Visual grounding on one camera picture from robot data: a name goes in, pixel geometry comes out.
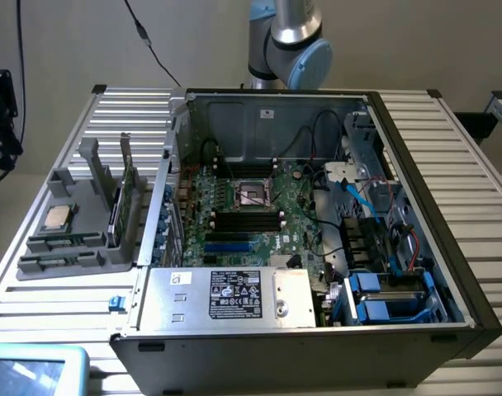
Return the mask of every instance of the blue connector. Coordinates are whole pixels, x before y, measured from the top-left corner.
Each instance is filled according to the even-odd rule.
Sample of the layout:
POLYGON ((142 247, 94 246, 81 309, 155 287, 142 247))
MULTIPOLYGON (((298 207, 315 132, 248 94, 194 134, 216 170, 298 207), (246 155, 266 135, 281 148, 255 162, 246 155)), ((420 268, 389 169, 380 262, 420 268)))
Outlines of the blue connector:
POLYGON ((126 303, 126 297, 121 297, 120 295, 114 295, 113 297, 110 298, 110 301, 108 302, 108 310, 110 312, 124 312, 126 311, 125 303, 126 303))
POLYGON ((399 278, 400 276, 403 275, 403 271, 398 266, 398 260, 394 254, 389 258, 389 264, 391 264, 392 275, 394 275, 396 278, 399 278))
POLYGON ((427 290, 429 290, 429 293, 434 292, 434 280, 431 274, 428 272, 424 272, 424 283, 425 286, 427 286, 427 290))
POLYGON ((168 209, 164 206, 161 206, 161 210, 159 211, 159 218, 161 220, 165 220, 169 216, 168 209))
POLYGON ((160 233, 164 233, 166 229, 167 229, 167 224, 165 223, 165 220, 158 221, 158 231, 160 233))
POLYGON ((164 243, 165 243, 165 237, 161 233, 155 234, 154 246, 155 246, 155 244, 158 244, 159 246, 161 246, 164 243))
POLYGON ((163 193, 163 199, 165 202, 169 202, 172 198, 173 189, 168 184, 165 184, 165 191, 163 193))
POLYGON ((153 260, 154 259, 158 260, 160 258, 161 258, 161 250, 159 250, 159 249, 153 249, 152 250, 152 259, 153 260))
POLYGON ((371 212, 372 214, 374 215, 374 219, 376 219, 376 223, 380 223, 380 220, 379 218, 377 217, 377 213, 376 213, 376 209, 374 208, 374 205, 371 204, 370 202, 368 202, 367 200, 363 199, 359 194, 358 192, 356 191, 355 188, 353 188, 351 185, 347 185, 347 191, 353 195, 353 197, 359 201, 360 204, 363 204, 365 205, 371 212))

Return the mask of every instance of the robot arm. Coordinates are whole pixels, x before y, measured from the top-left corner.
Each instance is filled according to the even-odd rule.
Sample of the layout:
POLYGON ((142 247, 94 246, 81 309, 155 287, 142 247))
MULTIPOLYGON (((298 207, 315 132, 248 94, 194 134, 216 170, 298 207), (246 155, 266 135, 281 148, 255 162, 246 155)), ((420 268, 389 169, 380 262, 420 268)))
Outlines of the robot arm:
POLYGON ((314 0, 253 0, 249 16, 249 86, 316 89, 328 75, 332 48, 322 37, 314 0))
POLYGON ((14 157, 22 154, 21 142, 14 135, 12 119, 18 116, 11 73, 0 70, 0 169, 11 171, 14 157))

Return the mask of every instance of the red cable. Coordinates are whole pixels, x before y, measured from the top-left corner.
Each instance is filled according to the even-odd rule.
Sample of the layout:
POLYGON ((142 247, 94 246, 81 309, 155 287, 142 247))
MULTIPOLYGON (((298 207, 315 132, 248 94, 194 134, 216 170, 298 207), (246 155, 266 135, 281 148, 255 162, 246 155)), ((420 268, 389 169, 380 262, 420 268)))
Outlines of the red cable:
POLYGON ((416 248, 414 249, 413 257, 410 259, 409 268, 407 269, 408 271, 411 271, 414 268, 414 264, 416 263, 416 257, 418 257, 418 253, 419 253, 418 235, 416 235, 416 232, 413 229, 410 230, 410 234, 414 238, 414 242, 416 243, 416 248))

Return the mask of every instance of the aluminum extrusion table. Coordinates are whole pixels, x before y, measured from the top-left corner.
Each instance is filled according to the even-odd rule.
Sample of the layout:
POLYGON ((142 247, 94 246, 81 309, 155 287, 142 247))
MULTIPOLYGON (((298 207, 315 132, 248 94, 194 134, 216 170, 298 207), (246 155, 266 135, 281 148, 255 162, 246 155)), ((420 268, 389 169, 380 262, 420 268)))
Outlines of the aluminum extrusion table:
MULTIPOLYGON (((380 91, 398 130, 462 252, 502 323, 502 178, 442 98, 426 91, 380 91)), ((93 93, 54 167, 89 177, 77 153, 82 137, 99 139, 102 162, 114 176, 123 170, 119 138, 131 134, 140 174, 154 182, 165 137, 171 129, 165 89, 107 88, 93 93)), ((135 296, 142 270, 62 279, 16 279, 17 258, 45 209, 43 185, 0 264, 0 342, 80 345, 91 359, 92 394, 140 394, 108 346, 129 312, 108 312, 113 295, 135 296)), ((150 194, 145 198, 144 215, 150 194)), ((139 232, 139 241, 143 234, 139 232)), ((337 392, 388 395, 502 394, 502 337, 470 361, 449 361, 416 389, 337 392)))

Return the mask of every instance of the blue tab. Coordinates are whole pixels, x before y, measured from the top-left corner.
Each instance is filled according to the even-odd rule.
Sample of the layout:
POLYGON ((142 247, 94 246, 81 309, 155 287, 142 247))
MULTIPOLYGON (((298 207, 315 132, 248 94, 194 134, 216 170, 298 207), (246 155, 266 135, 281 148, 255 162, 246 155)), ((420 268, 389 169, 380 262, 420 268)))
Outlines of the blue tab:
POLYGON ((164 243, 165 243, 165 237, 161 233, 155 234, 154 246, 156 246, 156 244, 158 244, 159 246, 161 246, 164 243))
POLYGON ((161 206, 161 210, 159 211, 159 218, 161 220, 165 220, 168 217, 168 209, 165 208, 164 206, 161 206))
POLYGON ((418 312, 416 316, 410 318, 393 318, 392 323, 394 324, 426 323, 429 321, 430 314, 431 314, 431 309, 426 308, 418 312))
POLYGON ((360 305, 356 307, 356 310, 358 312, 359 322, 365 323, 368 319, 367 310, 365 309, 365 303, 360 303, 360 305))
POLYGON ((161 233, 164 233, 165 229, 167 229, 167 224, 165 223, 165 220, 158 221, 158 228, 161 233))
POLYGON ((391 317, 385 301, 364 301, 367 317, 370 322, 389 322, 391 317))
POLYGON ((165 191, 163 193, 163 199, 165 202, 169 202, 172 198, 173 189, 170 185, 165 184, 165 191))
POLYGON ((337 322, 339 319, 339 314, 341 313, 341 293, 339 293, 339 297, 335 300, 334 310, 332 311, 332 320, 337 322))
POLYGON ((434 291, 434 280, 431 274, 424 272, 424 282, 430 292, 434 291))
POLYGON ((159 248, 152 249, 152 258, 158 260, 161 258, 161 250, 159 248))
POLYGON ((381 290, 380 281, 377 274, 357 274, 359 280, 359 288, 361 291, 377 291, 381 290))
POLYGON ((110 312, 122 312, 126 311, 125 308, 126 297, 121 297, 120 295, 114 295, 110 298, 108 302, 108 310, 110 312))
POLYGON ((350 289, 352 289, 352 292, 359 291, 359 283, 356 275, 350 276, 349 280, 350 280, 350 289))

